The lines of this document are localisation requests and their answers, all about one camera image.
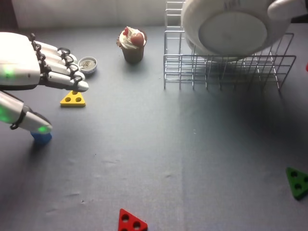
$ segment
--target green triangle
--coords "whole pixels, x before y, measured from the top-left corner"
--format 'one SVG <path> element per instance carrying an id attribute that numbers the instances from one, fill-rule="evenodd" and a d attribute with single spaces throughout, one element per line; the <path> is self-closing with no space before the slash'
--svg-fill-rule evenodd
<path id="1" fill-rule="evenodd" d="M 308 174 L 291 167 L 286 169 L 286 173 L 293 197 L 296 200 L 302 199 L 308 193 Z"/>

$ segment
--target white frosting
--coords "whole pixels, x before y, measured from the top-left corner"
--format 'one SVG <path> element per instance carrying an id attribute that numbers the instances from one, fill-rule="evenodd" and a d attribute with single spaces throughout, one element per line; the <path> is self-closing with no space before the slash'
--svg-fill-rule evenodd
<path id="1" fill-rule="evenodd" d="M 133 29 L 133 28 L 131 28 L 129 26 L 127 26 L 127 28 L 128 28 L 128 35 L 127 36 L 123 35 L 124 31 L 122 31 L 122 33 L 120 34 L 120 37 L 119 37 L 120 43 L 122 44 L 122 46 L 124 48 L 126 48 L 126 49 L 137 49 L 138 48 L 137 46 L 133 45 L 131 40 L 130 40 L 130 38 L 133 35 L 136 35 L 138 33 L 142 34 L 143 40 L 144 40 L 143 45 L 145 45 L 146 41 L 144 39 L 144 34 L 141 31 L 139 31 L 137 29 Z"/>

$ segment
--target white robotic hand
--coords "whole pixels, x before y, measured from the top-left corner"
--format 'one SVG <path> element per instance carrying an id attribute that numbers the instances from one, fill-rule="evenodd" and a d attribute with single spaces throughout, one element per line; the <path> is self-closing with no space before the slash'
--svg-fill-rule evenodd
<path id="1" fill-rule="evenodd" d="M 35 41 L 26 36 L 0 32 L 0 121 L 11 129 L 24 128 L 46 134 L 51 123 L 23 101 L 3 90 L 30 90 L 37 85 L 84 92 L 89 86 L 69 49 Z"/>
<path id="2" fill-rule="evenodd" d="M 308 0 L 276 0 L 268 8 L 271 19 L 284 20 L 308 13 Z"/>

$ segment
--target brown cupcake liner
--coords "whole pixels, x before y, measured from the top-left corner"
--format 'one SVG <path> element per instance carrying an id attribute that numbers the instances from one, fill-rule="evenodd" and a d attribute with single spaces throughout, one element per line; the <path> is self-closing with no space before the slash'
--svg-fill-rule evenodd
<path id="1" fill-rule="evenodd" d="M 144 34 L 144 40 L 145 40 L 144 46 L 145 46 L 146 43 L 147 43 L 148 37 L 143 30 L 140 30 L 140 29 L 138 29 L 138 30 L 141 31 Z M 136 64 L 136 63 L 140 62 L 143 59 L 144 46 L 138 47 L 136 49 L 126 49 L 125 47 L 122 46 L 122 44 L 119 40 L 120 35 L 121 34 L 119 34 L 118 39 L 116 40 L 116 44 L 118 45 L 119 48 L 121 48 L 126 62 L 128 62 L 130 64 Z"/>

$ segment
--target table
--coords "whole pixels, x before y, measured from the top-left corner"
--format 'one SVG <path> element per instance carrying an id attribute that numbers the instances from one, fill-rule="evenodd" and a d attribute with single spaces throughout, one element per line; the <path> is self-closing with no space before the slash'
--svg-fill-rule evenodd
<path id="1" fill-rule="evenodd" d="M 116 231 L 125 208 L 149 231 L 302 231 L 286 167 L 308 172 L 308 25 L 291 25 L 297 60 L 282 89 L 264 94 L 163 88 L 163 27 L 128 65 L 122 28 L 37 30 L 39 41 L 93 56 L 85 108 L 65 90 L 14 92 L 53 124 L 43 148 L 0 124 L 0 230 Z"/>

